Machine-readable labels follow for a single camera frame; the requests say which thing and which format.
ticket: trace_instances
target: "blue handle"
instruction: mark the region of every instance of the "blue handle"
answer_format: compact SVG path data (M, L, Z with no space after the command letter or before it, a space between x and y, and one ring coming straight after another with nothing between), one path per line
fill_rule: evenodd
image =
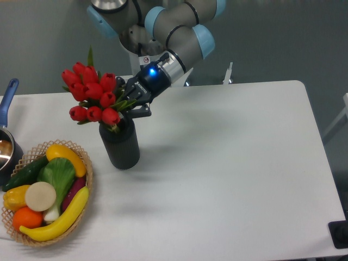
M9 86L7 87L5 95L2 98L0 103L0 127L7 127L7 114L19 83L20 82L18 79L10 80Z

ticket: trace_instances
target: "fake banana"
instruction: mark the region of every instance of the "fake banana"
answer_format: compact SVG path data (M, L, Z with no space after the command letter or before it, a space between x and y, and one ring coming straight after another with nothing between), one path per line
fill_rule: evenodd
M76 221L87 203L88 196L89 189L87 187L81 188L76 193L67 209L53 223L45 227L32 229L20 226L20 231L36 241L48 241L62 235Z

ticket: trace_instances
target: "bok choy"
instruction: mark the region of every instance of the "bok choy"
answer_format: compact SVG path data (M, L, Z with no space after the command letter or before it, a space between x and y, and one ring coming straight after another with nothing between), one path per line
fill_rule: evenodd
M57 195L54 205L44 211L43 219L46 223L52 223L60 216L60 205L74 182L75 169L66 158L54 158L39 173L38 181L51 184Z

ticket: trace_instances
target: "yellow squash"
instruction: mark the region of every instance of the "yellow squash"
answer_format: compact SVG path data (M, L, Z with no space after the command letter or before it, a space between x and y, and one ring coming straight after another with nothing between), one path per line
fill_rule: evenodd
M81 188L63 214L50 225L38 228L20 226L20 231L36 241L48 241L62 235L76 221L85 207L89 196L87 187Z
M23 185L8 190L3 196L4 207L14 212L25 207L27 205L25 201L25 194L29 187L30 185Z
M46 151L48 161L54 158L66 158L71 161L75 168L75 176L81 178L86 174L86 166L80 157L70 148L61 144L52 144Z

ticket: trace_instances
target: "saucepan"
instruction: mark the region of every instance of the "saucepan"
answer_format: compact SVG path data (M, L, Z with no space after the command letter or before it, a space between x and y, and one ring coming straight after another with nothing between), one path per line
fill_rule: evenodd
M8 182L13 169L23 157L21 147L7 130L8 110L18 85L18 79L10 80L0 103L0 186Z

